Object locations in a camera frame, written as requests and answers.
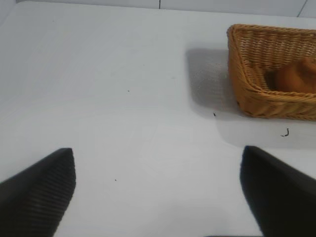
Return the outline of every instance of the small black mark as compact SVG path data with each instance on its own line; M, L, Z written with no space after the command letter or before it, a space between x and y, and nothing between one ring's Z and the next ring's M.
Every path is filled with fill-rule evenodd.
M290 134L289 129L287 128L286 130L287 130L287 134L285 134L285 135L281 135L281 137L287 137L287 136Z

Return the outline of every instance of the white table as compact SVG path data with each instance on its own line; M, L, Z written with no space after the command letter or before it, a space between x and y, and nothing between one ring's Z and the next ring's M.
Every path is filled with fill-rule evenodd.
M77 187L57 237L259 235L239 183L243 147L316 177L316 124L239 112L226 66L234 23L316 28L306 18L17 4L0 26L0 180L72 147Z

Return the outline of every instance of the black ribbed pad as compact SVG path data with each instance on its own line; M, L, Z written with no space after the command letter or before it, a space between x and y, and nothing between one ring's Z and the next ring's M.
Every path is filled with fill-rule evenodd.
M315 179L257 147L245 147L240 181L265 237L316 236Z
M54 235L76 186L73 151L63 148L0 184L0 237Z

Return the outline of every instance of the woven basket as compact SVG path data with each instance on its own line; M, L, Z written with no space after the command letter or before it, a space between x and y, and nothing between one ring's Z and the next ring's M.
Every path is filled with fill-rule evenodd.
M316 120L316 94L274 89L274 73L304 56L316 57L316 30L232 25L229 75L238 104L258 118Z

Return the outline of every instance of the basket rim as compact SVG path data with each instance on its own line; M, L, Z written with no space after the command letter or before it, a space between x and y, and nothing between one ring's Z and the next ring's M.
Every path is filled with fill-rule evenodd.
M316 93L301 93L301 92L282 92L277 90L265 90L261 88L260 86L254 84L249 80L248 73L246 71L246 66L244 64L243 57L241 55L240 47L237 43L237 39L235 37L236 31L240 30L251 30L251 31L270 31L270 32L279 32L279 33L285 33L285 34L306 34L306 35L315 35L316 36L316 30L308 30L308 29L297 29L297 28L286 28L286 27L276 27L276 26L261 26L261 25L247 25L247 24L234 24L231 25L228 30L227 34L228 37L231 40L230 43L233 43L233 47L237 49L237 54L239 57L239 60L242 65L242 70L246 78L246 82L249 86L251 86L251 89L254 92L260 92L262 96L267 97L267 99L272 100L278 100L278 101L284 101L284 102L297 102L299 99L302 101L308 102L311 100L311 102L315 102Z

